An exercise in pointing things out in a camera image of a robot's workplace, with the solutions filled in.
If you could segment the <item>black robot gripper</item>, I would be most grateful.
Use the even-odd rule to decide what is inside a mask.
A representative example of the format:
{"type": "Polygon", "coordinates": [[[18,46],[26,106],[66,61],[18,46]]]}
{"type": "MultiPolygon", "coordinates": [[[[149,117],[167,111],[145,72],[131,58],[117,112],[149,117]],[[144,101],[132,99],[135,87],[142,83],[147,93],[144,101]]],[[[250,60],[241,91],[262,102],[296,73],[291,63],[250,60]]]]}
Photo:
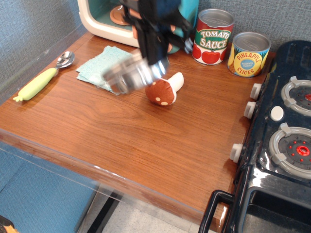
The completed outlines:
{"type": "Polygon", "coordinates": [[[124,19],[137,30],[143,58],[155,65],[167,56],[169,44],[186,53],[192,51],[189,39],[192,24],[180,12],[180,0],[121,0],[124,19]]]}

